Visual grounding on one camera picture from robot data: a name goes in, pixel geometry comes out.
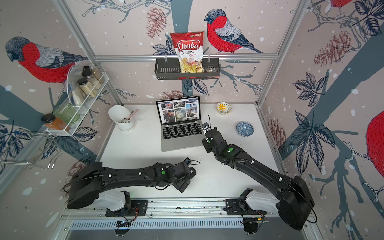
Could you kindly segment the silver laptop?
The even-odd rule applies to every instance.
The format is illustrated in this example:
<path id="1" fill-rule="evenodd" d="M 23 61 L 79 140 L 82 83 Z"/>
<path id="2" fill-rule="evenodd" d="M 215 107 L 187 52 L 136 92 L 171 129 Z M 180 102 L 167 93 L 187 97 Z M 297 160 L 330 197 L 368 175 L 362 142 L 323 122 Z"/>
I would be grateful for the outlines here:
<path id="1" fill-rule="evenodd" d="M 156 101 L 161 123 L 162 152 L 195 148 L 202 145 L 200 97 Z"/>

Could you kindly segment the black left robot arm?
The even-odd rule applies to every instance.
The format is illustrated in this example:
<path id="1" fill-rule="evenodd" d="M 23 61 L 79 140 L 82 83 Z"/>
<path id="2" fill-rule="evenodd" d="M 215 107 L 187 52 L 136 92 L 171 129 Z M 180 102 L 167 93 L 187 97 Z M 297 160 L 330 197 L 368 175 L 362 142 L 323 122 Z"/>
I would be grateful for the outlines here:
<path id="1" fill-rule="evenodd" d="M 110 193 L 114 189 L 128 187 L 156 188 L 159 191 L 173 186 L 183 193 L 197 174 L 186 158 L 178 164 L 155 163 L 139 169 L 113 169 L 102 162 L 92 163 L 73 175 L 69 182 L 68 209 L 81 209 L 92 204 L 118 211 L 128 208 L 130 194 L 127 191 Z"/>

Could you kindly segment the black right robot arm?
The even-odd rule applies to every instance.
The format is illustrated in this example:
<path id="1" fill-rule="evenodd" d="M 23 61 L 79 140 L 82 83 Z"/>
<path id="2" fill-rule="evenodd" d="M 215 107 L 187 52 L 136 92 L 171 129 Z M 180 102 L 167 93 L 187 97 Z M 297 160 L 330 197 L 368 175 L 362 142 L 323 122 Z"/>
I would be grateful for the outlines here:
<path id="1" fill-rule="evenodd" d="M 292 179 L 278 173 L 252 158 L 237 145 L 227 144 L 217 127 L 211 128 L 208 123 L 204 123 L 202 131 L 205 136 L 202 143 L 207 153 L 212 152 L 221 164 L 248 175 L 269 190 L 278 200 L 280 218 L 295 230 L 303 228 L 315 202 L 302 178 L 295 176 Z"/>

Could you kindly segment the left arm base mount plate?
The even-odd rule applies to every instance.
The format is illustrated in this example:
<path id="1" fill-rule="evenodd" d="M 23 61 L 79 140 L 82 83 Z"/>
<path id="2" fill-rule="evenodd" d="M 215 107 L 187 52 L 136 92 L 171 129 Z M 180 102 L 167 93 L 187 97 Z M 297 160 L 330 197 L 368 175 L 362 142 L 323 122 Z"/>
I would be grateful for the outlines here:
<path id="1" fill-rule="evenodd" d="M 107 209 L 106 217 L 144 217 L 147 213 L 147 208 L 147 200 L 131 200 L 131 205 L 121 210 L 112 212 Z"/>

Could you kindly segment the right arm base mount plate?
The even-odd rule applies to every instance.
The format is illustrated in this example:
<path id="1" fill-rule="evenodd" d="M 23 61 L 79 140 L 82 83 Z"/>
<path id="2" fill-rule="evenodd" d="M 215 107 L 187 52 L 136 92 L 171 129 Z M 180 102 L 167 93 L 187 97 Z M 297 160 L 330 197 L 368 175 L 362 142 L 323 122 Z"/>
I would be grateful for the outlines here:
<path id="1" fill-rule="evenodd" d="M 244 216 L 244 215 L 264 216 L 267 214 L 266 211 L 251 209 L 245 201 L 240 199 L 226 199 L 225 202 L 226 202 L 226 206 L 224 207 L 223 210 L 229 216 Z"/>

